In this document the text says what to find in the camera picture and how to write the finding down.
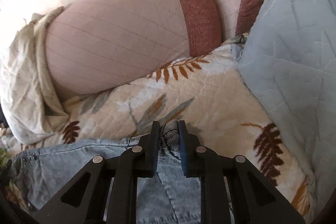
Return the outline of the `cream leaf-print fleece blanket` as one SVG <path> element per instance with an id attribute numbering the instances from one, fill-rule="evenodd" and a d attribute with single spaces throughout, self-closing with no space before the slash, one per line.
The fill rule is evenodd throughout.
<path id="1" fill-rule="evenodd" d="M 63 103 L 70 118 L 57 133 L 31 145 L 3 134 L 1 148 L 11 159 L 29 150 L 83 139 L 121 140 L 184 120 L 187 130 L 219 155 L 244 155 L 305 219 L 311 217 L 309 181 L 280 132 L 243 84 L 230 46 L 181 59 L 132 83 Z M 5 181 L 6 197 L 28 212 L 18 188 Z"/>

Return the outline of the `grey-blue denim pants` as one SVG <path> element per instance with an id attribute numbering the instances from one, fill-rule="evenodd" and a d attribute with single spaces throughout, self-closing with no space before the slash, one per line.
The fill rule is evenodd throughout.
<path id="1" fill-rule="evenodd" d="M 183 175 L 177 121 L 162 125 L 161 134 L 156 174 L 138 180 L 137 223 L 200 223 L 201 185 Z M 138 141 L 83 139 L 25 150 L 7 162 L 1 177 L 14 183 L 26 210 L 34 214 L 94 156 L 119 156 Z"/>

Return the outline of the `green leaf-print fabric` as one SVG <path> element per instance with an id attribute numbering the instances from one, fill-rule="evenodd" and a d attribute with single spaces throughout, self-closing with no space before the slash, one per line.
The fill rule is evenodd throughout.
<path id="1" fill-rule="evenodd" d="M 11 157 L 7 150 L 0 148 L 0 171 L 5 171 L 11 165 Z"/>

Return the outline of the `pink and maroon bolster cushion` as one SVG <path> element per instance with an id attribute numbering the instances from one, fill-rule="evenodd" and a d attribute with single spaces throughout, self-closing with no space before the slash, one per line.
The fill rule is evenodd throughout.
<path id="1" fill-rule="evenodd" d="M 204 55 L 221 41 L 214 0 L 77 0 L 49 26 L 46 56 L 65 101 Z"/>

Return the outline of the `white leaf-print pillow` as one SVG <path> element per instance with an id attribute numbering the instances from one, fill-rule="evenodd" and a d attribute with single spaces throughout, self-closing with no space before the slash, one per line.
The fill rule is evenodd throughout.
<path id="1" fill-rule="evenodd" d="M 46 59 L 46 35 L 58 7 L 17 32 L 1 62 L 1 106 L 15 138 L 30 145 L 59 132 L 69 120 Z"/>

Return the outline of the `light blue quilted cover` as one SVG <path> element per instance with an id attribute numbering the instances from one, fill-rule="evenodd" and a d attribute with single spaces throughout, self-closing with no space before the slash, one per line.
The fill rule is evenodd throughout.
<path id="1" fill-rule="evenodd" d="M 335 0 L 265 0 L 238 68 L 317 191 L 333 191 Z"/>

